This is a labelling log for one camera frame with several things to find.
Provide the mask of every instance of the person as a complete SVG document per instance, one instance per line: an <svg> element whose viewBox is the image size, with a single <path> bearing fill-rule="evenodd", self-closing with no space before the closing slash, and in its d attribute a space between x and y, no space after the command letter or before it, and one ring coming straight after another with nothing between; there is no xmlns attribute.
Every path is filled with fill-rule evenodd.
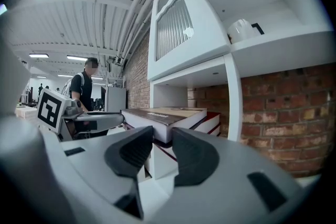
<svg viewBox="0 0 336 224"><path fill-rule="evenodd" d="M70 85L70 98L80 101L81 107L84 112L89 112L93 110L91 105L91 93L92 93L92 79L98 70L98 60L96 58L88 58L85 62L85 68L82 72L84 77L84 84L82 85L82 77L77 74L73 77ZM90 122L74 122L74 125L68 126L70 133L76 134L78 132L84 132L90 129ZM106 135L107 131L100 133L92 133L91 137Z"/></svg>
<svg viewBox="0 0 336 224"><path fill-rule="evenodd" d="M42 83L41 83L41 86L38 87L38 97L40 97L40 94L41 94L42 90L43 90L43 86L42 86Z"/></svg>

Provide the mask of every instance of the red brick wall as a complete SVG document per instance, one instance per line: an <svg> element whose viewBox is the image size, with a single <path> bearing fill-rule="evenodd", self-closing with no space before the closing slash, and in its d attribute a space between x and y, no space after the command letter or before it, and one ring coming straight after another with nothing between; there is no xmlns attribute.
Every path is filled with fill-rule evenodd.
<svg viewBox="0 0 336 224"><path fill-rule="evenodd" d="M147 82L148 42L149 35L144 38L136 49L123 72L126 79L128 108L149 108L150 86Z"/></svg>
<svg viewBox="0 0 336 224"><path fill-rule="evenodd" d="M323 166L335 133L336 64L242 79L242 143L257 148L296 177ZM221 112L227 136L228 85L189 89L190 106Z"/></svg>

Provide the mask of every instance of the white cup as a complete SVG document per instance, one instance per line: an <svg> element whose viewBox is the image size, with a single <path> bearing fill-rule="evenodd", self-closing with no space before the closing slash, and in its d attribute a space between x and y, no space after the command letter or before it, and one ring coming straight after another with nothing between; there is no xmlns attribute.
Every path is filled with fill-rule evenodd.
<svg viewBox="0 0 336 224"><path fill-rule="evenodd" d="M232 44L255 36L252 25L245 19L233 23L227 33Z"/></svg>

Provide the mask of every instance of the fluorescent light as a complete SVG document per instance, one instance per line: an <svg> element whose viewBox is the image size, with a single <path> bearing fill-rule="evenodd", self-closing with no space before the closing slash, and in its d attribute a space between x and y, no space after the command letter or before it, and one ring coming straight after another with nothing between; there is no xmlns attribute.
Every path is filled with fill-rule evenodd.
<svg viewBox="0 0 336 224"><path fill-rule="evenodd" d="M88 59L85 57L71 56L71 55L67 55L67 58L70 60L78 60L78 61L86 61Z"/></svg>
<svg viewBox="0 0 336 224"><path fill-rule="evenodd" d="M49 58L47 54L30 54L29 56L32 58Z"/></svg>
<svg viewBox="0 0 336 224"><path fill-rule="evenodd" d="M66 77L66 78L72 78L73 77L71 75L57 75L57 76L59 76L59 77Z"/></svg>
<svg viewBox="0 0 336 224"><path fill-rule="evenodd" d="M7 11L7 8L6 8L5 4L1 4L0 5L0 15L5 13L6 11Z"/></svg>

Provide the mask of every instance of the black t-shirt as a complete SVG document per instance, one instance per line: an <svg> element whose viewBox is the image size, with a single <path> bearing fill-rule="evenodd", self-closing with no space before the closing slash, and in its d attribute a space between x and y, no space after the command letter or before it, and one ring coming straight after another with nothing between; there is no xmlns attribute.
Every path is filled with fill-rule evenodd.
<svg viewBox="0 0 336 224"><path fill-rule="evenodd" d="M80 93L79 100L87 108L88 111L92 111L92 107L91 107L92 80L85 73L85 71L83 71L82 74L84 76L84 85L83 87L81 87L81 83L82 83L81 76L78 74L75 75L71 81L70 98L72 98L71 96L72 91L79 92Z"/></svg>

